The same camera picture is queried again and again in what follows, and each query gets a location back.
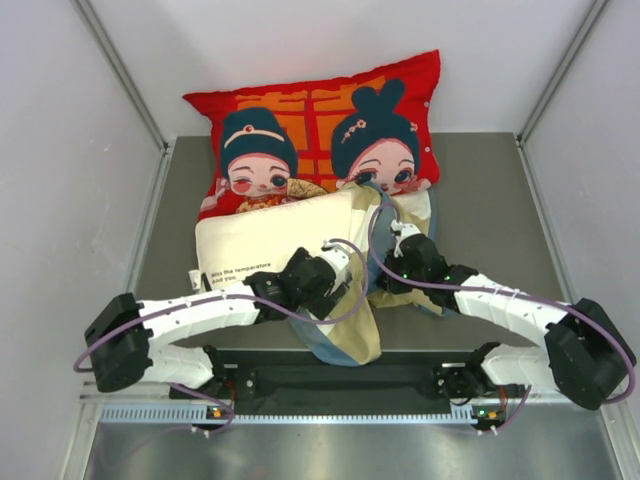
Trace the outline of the blue beige checked pillowcase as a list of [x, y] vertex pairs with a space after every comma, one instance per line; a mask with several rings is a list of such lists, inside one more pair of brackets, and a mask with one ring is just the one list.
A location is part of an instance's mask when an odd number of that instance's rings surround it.
[[384, 275], [380, 264], [395, 247], [391, 222], [395, 219], [414, 224], [419, 232], [430, 235], [431, 203], [429, 194], [416, 193], [392, 198], [379, 187], [353, 182], [339, 189], [351, 194], [351, 225], [348, 240], [367, 257], [367, 265], [354, 257], [349, 263], [349, 291], [330, 313], [331, 320], [351, 308], [355, 313], [337, 324], [313, 325], [293, 319], [291, 325], [311, 352], [320, 361], [334, 366], [357, 367], [370, 363], [382, 353], [375, 308], [414, 305], [435, 315], [446, 311], [435, 305], [421, 291], [411, 287], [407, 293], [387, 292], [378, 281]]

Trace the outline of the cream bear print pillow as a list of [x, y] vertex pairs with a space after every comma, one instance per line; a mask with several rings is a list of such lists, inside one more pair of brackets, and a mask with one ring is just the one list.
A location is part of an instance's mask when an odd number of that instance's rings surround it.
[[380, 200], [376, 189], [349, 184], [332, 194], [201, 220], [190, 275], [200, 272], [221, 288], [257, 271], [281, 271], [300, 247], [319, 255], [332, 239], [365, 252], [366, 224]]

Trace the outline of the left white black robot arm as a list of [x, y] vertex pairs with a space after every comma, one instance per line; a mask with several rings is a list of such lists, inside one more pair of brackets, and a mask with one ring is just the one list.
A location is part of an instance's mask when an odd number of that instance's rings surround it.
[[162, 301], [131, 293], [114, 297], [86, 329], [88, 360], [101, 393], [139, 382], [178, 384], [216, 396], [227, 374], [212, 346], [179, 341], [210, 331], [296, 319], [330, 325], [348, 291], [348, 267], [357, 249], [335, 239], [311, 255], [298, 248], [280, 272], [255, 272], [222, 289]]

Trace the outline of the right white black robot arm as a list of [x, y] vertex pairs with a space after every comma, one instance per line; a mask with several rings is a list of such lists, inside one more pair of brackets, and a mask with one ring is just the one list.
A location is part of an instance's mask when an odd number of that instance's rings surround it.
[[381, 265], [384, 290], [416, 292], [420, 302], [478, 318], [529, 341], [526, 348], [488, 342], [463, 369], [469, 388], [487, 396], [500, 386], [554, 389], [574, 404], [597, 410], [635, 386], [635, 355], [601, 305], [566, 304], [499, 284], [477, 270], [451, 265], [414, 226], [392, 230], [394, 245]]

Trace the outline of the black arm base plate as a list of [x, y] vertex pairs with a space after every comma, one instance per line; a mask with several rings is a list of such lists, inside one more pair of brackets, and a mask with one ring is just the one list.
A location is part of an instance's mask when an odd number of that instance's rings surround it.
[[213, 379], [191, 393], [230, 400], [247, 416], [444, 414], [463, 402], [501, 403], [521, 386], [474, 389], [464, 351], [386, 351], [364, 366], [321, 362], [302, 350], [217, 350]]

